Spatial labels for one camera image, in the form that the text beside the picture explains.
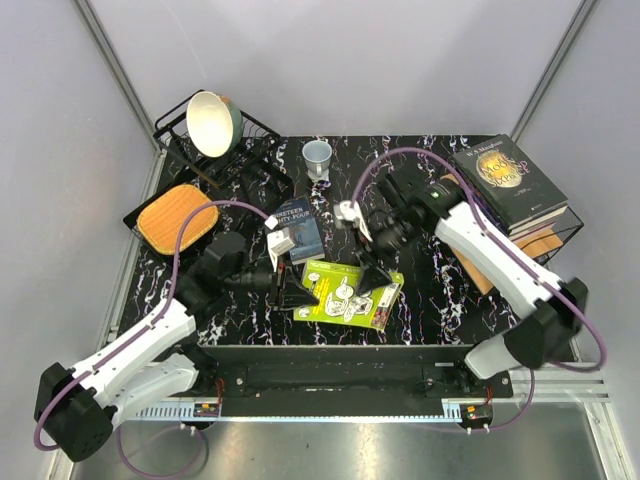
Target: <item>metal floor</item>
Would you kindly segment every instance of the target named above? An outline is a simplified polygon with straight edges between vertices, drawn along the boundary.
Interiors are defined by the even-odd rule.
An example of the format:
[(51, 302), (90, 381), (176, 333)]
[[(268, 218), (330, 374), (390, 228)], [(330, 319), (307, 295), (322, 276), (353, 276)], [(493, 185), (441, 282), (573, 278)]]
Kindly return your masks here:
[[(514, 405), (496, 405), (502, 423)], [(125, 451), (133, 451), (167, 424), (129, 422)], [(224, 423), (206, 431), (208, 460), (190, 479), (604, 479), (580, 406), (534, 404), (513, 428), (489, 435), (444, 434), (415, 424)], [(179, 470), (196, 440), (167, 434), (131, 460), (149, 473)], [(112, 436), (76, 465), (75, 480), (139, 478), (120, 463)]]

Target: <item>green book cover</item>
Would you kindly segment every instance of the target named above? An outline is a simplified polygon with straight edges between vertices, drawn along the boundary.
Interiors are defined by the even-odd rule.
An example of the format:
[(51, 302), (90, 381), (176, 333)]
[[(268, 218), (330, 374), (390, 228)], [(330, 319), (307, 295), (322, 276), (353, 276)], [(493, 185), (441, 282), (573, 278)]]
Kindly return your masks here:
[(393, 283), (358, 297), (355, 294), (360, 267), (309, 260), (302, 284), (320, 300), (317, 307), (297, 308), (299, 322), (326, 322), (384, 330), (402, 285), (401, 273), (392, 273)]

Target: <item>black book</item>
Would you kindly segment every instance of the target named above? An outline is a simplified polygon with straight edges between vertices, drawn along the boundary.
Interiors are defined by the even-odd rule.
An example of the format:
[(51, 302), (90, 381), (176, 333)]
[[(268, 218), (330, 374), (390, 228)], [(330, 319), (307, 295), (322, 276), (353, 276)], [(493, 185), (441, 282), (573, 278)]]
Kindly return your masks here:
[(485, 214), (509, 235), (550, 223), (567, 208), (567, 197), (507, 135), (449, 160), (480, 194)]

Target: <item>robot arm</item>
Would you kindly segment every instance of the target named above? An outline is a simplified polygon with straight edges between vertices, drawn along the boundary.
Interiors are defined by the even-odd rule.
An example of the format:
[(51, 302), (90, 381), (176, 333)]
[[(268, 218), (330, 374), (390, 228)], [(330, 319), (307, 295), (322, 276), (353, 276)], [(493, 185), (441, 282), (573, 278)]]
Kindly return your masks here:
[(515, 328), (476, 345), (465, 358), (465, 368), (477, 379), (487, 379), (518, 366), (540, 368), (578, 333), (581, 323), (539, 281), (564, 294), (581, 311), (586, 304), (586, 286), (578, 279), (563, 282), (482, 216), (493, 236), (537, 274), (537, 279), (531, 278), (484, 233), (454, 182), (443, 179), (426, 188), (414, 186), (419, 175), (401, 169), (379, 183), (393, 210), (377, 230), (360, 227), (366, 223), (357, 204), (345, 201), (336, 206), (338, 225), (351, 228), (360, 245), (361, 275), (356, 293), (391, 283), (384, 264), (417, 236), (436, 235), (470, 259), (522, 320)]
[[(180, 279), (162, 315), (162, 302), (113, 343), (70, 369), (59, 363), (42, 374), (35, 408), (40, 420), (59, 392), (75, 385), (44, 420), (44, 430), (72, 461), (95, 453), (122, 422), (168, 396), (203, 395), (215, 386), (216, 362), (196, 345), (185, 345), (164, 362), (158, 355), (207, 325), (228, 289), (271, 290), (274, 309), (315, 305), (317, 299), (280, 256), (292, 246), (288, 229), (268, 236), (269, 262), (249, 264), (244, 238), (216, 235), (202, 258)], [(107, 356), (110, 360), (101, 365)]]
[(107, 441), (121, 423), (155, 402), (179, 392), (208, 392), (215, 386), (215, 361), (195, 345), (182, 347), (167, 360), (147, 367), (155, 357), (195, 331), (194, 317), (177, 300), (139, 339), (102, 368), (93, 366), (150, 325), (162, 305), (116, 341), (70, 369), (55, 363), (42, 374), (35, 418), (57, 393), (83, 372), (93, 372), (71, 390), (47, 418), (44, 429), (74, 462)]

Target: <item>bowl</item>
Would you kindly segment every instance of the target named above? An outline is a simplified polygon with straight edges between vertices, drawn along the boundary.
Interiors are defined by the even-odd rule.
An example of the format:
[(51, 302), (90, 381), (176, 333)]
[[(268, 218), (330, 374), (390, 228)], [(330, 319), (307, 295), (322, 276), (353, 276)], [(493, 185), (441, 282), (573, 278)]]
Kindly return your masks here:
[(187, 131), (207, 157), (221, 157), (242, 138), (242, 112), (222, 95), (196, 93), (187, 106)]

